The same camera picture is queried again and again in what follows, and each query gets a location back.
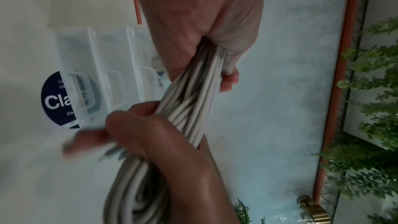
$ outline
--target hand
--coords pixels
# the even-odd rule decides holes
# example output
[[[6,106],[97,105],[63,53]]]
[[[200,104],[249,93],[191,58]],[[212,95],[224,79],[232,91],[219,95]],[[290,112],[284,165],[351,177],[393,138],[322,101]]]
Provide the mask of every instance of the hand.
[[[236,63],[255,42],[264,0],[140,0],[171,80],[187,67],[202,37],[227,49],[221,91],[239,82]]]
[[[105,129],[78,132],[64,154],[90,150],[113,139],[159,168],[170,192],[169,223],[239,224],[206,138],[201,142],[204,152],[193,148],[165,117],[153,115],[157,106],[158,102],[146,102],[127,112],[111,113]]]

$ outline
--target plastic container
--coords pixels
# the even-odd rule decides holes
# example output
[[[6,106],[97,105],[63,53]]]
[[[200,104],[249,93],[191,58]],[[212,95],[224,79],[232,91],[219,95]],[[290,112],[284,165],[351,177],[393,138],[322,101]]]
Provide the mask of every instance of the plastic container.
[[[149,34],[147,28],[130,25],[49,32],[55,63],[81,128],[104,126],[110,112],[161,97],[152,58],[137,48],[144,44],[136,39],[136,30]],[[151,44],[149,36],[146,45]]]

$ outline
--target concrete wall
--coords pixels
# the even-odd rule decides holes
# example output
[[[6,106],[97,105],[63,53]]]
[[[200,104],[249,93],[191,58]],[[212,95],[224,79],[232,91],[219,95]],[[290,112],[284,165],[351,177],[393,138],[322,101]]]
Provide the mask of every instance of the concrete wall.
[[[40,91],[57,71],[49,27],[136,22],[132,0],[0,0],[0,216],[6,224],[100,223],[118,163],[101,152],[65,162],[74,130],[48,120]],[[241,81],[218,97],[208,129],[231,197],[253,222],[311,193],[345,0],[265,0]]]
[[[374,22],[384,20],[389,17],[398,15],[398,6],[396,0],[369,0],[368,10],[365,18],[365,27],[368,27]],[[365,35],[361,40],[361,47],[370,48],[373,45],[393,45],[398,39],[398,32],[393,34],[382,34],[377,36]],[[356,73],[358,78],[362,76],[372,78],[372,76],[383,77],[384,70],[378,70],[371,73]],[[376,102],[377,94],[384,91],[383,88],[374,90],[352,90],[350,93],[350,100],[369,103]],[[352,105],[349,105],[347,110],[347,117],[345,120],[344,131],[367,140],[371,143],[381,146],[379,141],[368,139],[367,136],[358,131],[360,122],[372,122],[369,117],[366,117],[360,110]],[[386,215],[388,210],[393,206],[392,202],[398,201],[397,197],[388,196],[386,200],[379,199],[373,195],[362,196],[354,199],[354,201],[341,197],[336,209],[335,223],[339,224],[365,224],[370,223],[366,215],[373,213],[379,215]]]

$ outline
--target cable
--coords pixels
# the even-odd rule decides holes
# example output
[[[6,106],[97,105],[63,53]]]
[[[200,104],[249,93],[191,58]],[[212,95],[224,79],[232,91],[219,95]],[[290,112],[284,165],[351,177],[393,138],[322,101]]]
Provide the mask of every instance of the cable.
[[[164,115],[198,147],[221,83],[226,50],[203,39],[187,69],[164,94],[155,113]],[[121,149],[106,152],[114,155]],[[124,151],[104,205],[104,224],[160,224],[167,216],[167,185],[149,161]]]

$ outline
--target dark blue label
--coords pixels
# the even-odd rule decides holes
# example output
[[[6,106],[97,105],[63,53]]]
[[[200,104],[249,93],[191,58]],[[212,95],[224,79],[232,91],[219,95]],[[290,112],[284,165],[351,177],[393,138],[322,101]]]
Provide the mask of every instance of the dark blue label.
[[[41,105],[56,124],[70,129],[79,128],[61,74],[52,74],[41,89]]]

